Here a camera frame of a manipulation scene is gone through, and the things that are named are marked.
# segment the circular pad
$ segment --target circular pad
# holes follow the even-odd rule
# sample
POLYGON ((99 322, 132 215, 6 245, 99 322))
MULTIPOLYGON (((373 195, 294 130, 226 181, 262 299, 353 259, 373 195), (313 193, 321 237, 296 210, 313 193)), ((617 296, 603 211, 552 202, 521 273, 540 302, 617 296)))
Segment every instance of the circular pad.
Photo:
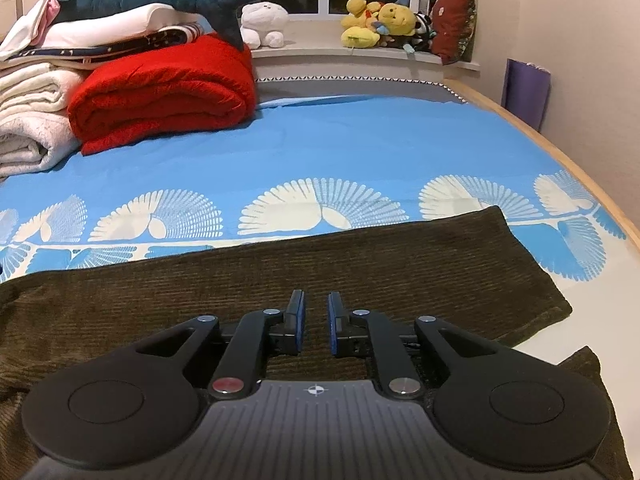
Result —
POLYGON ((546 471, 591 458, 609 405, 586 378, 516 352, 469 358, 433 401, 442 435, 482 462, 546 471))
POLYGON ((489 396, 494 412, 518 424, 544 424, 564 410, 562 396, 546 384, 514 381, 496 386, 489 396))
POLYGON ((25 399, 22 424, 44 454, 74 467, 110 469, 174 448, 199 411, 180 367, 123 351, 41 381, 25 399))
POLYGON ((139 387, 123 381, 95 381, 78 388, 69 399, 69 410, 93 424, 111 424, 129 418, 145 401, 139 387))

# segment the stuffed animal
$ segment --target stuffed animal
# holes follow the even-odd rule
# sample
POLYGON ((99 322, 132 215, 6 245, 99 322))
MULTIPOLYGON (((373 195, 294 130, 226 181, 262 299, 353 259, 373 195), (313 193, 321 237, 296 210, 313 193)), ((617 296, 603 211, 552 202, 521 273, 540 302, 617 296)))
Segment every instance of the stuffed animal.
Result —
POLYGON ((284 46, 282 31, 289 21, 289 13, 283 6, 271 2, 245 5, 240 21, 242 40, 251 50, 261 45, 271 48, 284 46))
POLYGON ((257 0, 58 0, 60 12, 52 23, 105 18, 148 4, 167 4, 180 12, 201 14, 220 37, 244 49, 236 11, 257 0))
POLYGON ((382 36, 382 46, 386 46, 387 43, 398 41, 395 40, 396 37, 414 34, 416 18, 409 7, 385 4, 380 7, 376 15, 376 17, 365 20, 366 26, 356 25, 345 30, 340 37, 342 45, 350 48, 369 48, 376 46, 382 36))
POLYGON ((364 27, 350 27, 340 37, 342 46, 348 48, 370 48, 376 46, 379 40, 377 32, 364 27))
POLYGON ((347 11, 349 14, 340 20, 344 28, 362 27, 374 30, 371 23, 376 21, 378 11, 382 8, 380 2, 369 2, 366 0, 349 0, 347 11))
POLYGON ((380 46, 402 48, 409 54, 427 51, 434 36, 428 16, 414 14, 409 7, 398 4, 383 6, 372 25, 382 37, 380 46))
POLYGON ((373 26, 385 36, 412 36, 415 32, 415 14, 404 5, 385 4, 373 26))

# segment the silver button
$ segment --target silver button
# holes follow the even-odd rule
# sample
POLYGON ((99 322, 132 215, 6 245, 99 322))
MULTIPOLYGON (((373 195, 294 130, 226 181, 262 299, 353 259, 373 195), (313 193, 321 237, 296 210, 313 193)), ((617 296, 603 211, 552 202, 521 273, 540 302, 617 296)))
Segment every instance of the silver button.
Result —
POLYGON ((412 395, 420 390, 420 383, 409 377, 398 377, 389 381, 389 389, 398 395, 412 395))

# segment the bed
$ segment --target bed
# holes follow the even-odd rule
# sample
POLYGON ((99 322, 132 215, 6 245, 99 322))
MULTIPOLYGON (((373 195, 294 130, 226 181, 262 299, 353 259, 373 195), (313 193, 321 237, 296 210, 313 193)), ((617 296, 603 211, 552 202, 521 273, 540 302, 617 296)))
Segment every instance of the bed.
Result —
POLYGON ((0 184, 0 282, 498 205, 574 309, 518 348, 553 363, 596 352, 638 474, 640 236, 607 195, 457 81, 276 78, 258 91, 249 124, 0 184))

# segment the white folded blanket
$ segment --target white folded blanket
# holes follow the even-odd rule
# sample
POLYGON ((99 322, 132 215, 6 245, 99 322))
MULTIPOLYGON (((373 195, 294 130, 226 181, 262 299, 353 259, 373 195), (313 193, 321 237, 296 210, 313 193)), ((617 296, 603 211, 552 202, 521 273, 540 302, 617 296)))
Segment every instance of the white folded blanket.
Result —
POLYGON ((51 63, 37 63, 0 72, 0 120, 28 112, 66 108, 84 76, 51 63))
POLYGON ((105 18, 51 25, 38 48, 85 48, 142 38, 171 25, 196 22, 197 14, 165 4, 148 4, 105 18))
POLYGON ((80 146, 66 111, 20 112, 0 120, 0 180, 52 168, 80 146))

